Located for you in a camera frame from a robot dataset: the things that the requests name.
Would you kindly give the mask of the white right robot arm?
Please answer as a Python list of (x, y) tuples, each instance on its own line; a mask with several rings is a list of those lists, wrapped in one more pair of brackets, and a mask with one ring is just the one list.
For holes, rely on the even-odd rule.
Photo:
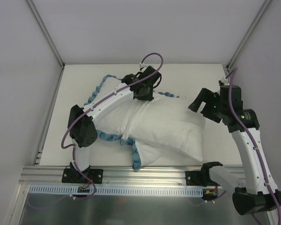
[(204, 163), (199, 171), (186, 172), (186, 182), (198, 186), (219, 185), (232, 194), (240, 215), (280, 210), (281, 191), (273, 180), (260, 141), (260, 125), (252, 109), (244, 109), (237, 85), (222, 85), (219, 92), (202, 88), (189, 109), (216, 123), (223, 122), (236, 143), (244, 168), (245, 182), (228, 172), (222, 163)]

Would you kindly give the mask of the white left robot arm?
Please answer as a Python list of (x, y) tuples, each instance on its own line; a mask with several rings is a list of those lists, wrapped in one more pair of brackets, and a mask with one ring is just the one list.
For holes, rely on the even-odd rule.
[(151, 101), (153, 85), (161, 76), (159, 70), (152, 66), (141, 66), (140, 71), (128, 74), (119, 80), (107, 94), (80, 107), (74, 105), (70, 110), (67, 131), (62, 141), (62, 149), (73, 147), (71, 166), (74, 168), (72, 177), (79, 183), (88, 179), (89, 147), (98, 138), (96, 125), (124, 103), (134, 99)]

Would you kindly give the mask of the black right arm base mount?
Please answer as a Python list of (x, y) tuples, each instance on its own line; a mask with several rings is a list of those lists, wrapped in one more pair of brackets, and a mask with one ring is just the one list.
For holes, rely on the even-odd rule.
[(215, 166), (223, 166), (218, 161), (204, 163), (200, 170), (185, 171), (185, 181), (187, 186), (216, 186), (217, 183), (210, 179), (209, 169)]

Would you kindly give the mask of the white pillowcase with blue ruffle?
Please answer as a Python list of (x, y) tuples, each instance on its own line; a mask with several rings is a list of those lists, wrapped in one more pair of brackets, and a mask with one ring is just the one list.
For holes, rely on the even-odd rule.
[(132, 151), (132, 167), (147, 166), (177, 149), (157, 122), (166, 118), (164, 107), (179, 99), (170, 93), (154, 93), (151, 101), (125, 101), (103, 117), (96, 125), (98, 137), (104, 141), (119, 142)]

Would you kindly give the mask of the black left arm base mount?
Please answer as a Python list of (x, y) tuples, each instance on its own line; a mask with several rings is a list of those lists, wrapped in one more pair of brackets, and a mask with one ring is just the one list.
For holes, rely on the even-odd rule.
[(90, 166), (82, 171), (83, 175), (78, 172), (74, 165), (66, 166), (63, 170), (62, 183), (73, 183), (73, 184), (86, 184), (91, 180), (94, 184), (102, 184), (104, 171), (103, 169), (92, 169)]

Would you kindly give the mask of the white pillow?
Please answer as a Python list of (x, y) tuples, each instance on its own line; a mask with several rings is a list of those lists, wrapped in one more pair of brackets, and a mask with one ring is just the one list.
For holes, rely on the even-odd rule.
[(137, 111), (129, 126), (129, 136), (201, 162), (204, 128), (205, 119), (189, 110), (185, 99), (157, 97)]

